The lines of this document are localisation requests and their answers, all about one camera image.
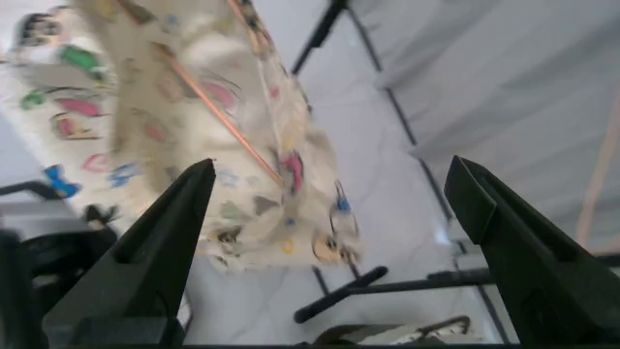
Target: marble floor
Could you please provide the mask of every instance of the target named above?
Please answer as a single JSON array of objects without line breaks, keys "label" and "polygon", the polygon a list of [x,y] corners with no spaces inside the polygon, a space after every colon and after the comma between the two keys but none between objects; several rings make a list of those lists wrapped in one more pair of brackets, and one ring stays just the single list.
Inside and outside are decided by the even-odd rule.
[{"label": "marble floor", "polygon": [[[255,0],[288,67],[316,24],[325,1]],[[380,282],[411,280],[453,269],[445,221],[411,145],[385,95],[373,87],[374,71],[347,16],[312,54],[300,82],[339,159],[339,173],[356,213],[365,255],[359,270],[389,267]],[[15,165],[0,184],[41,177],[34,159],[0,122],[0,157]],[[327,285],[352,280],[347,268],[322,268]],[[310,268],[224,275],[196,258],[187,294],[194,318],[187,343],[294,344],[313,341],[346,324],[427,325],[466,314],[474,328],[496,341],[488,315],[471,289],[356,296],[299,325],[294,312],[322,295]]]}]

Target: patterned fabric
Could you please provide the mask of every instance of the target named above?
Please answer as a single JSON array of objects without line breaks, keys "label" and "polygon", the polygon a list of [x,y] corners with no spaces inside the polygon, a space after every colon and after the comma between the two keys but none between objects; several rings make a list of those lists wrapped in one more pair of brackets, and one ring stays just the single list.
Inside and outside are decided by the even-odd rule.
[{"label": "patterned fabric", "polygon": [[[184,169],[212,158],[216,186],[197,252],[217,268],[358,258],[333,150],[249,1],[74,5],[20,21],[0,65],[2,112],[73,208],[114,207],[110,225],[125,232]],[[154,43],[173,53],[284,187]]]}]

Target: gray fabric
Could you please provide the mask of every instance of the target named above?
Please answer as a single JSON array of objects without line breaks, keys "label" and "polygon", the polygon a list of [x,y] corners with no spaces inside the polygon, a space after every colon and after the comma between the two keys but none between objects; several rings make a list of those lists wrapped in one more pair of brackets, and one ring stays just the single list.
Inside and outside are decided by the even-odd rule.
[{"label": "gray fabric", "polygon": [[[354,0],[443,185],[452,155],[486,166],[574,235],[620,86],[617,0]],[[618,154],[591,245],[616,235]]]}]

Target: white tile floor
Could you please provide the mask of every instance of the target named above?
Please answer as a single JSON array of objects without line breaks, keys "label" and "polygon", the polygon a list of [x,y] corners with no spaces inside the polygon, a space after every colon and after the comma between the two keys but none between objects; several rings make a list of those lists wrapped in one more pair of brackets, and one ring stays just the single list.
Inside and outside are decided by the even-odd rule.
[{"label": "white tile floor", "polygon": [[[255,1],[285,63],[291,67],[324,8],[323,1]],[[446,222],[410,144],[384,94],[352,22],[342,16],[299,79],[338,154],[339,173],[366,247],[360,271],[389,267],[382,280],[423,278],[452,269],[450,247],[441,243]],[[347,268],[322,268],[327,284],[351,281]],[[345,324],[430,324],[453,315],[475,318],[488,332],[484,310],[462,289],[344,300],[306,324],[293,313],[321,296],[310,268],[218,274],[196,259],[189,280],[195,319],[189,343],[298,343]]]}]

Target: cloth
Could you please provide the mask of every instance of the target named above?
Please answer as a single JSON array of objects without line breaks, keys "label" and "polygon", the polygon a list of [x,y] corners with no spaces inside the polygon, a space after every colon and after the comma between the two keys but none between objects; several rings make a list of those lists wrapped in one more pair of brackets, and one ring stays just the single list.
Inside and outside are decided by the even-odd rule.
[{"label": "cloth", "polygon": [[[214,159],[198,253],[220,270],[352,263],[357,224],[326,135],[249,1],[76,1],[30,14],[0,65],[0,108],[78,211],[125,232]],[[284,179],[279,185],[157,48]]]}]

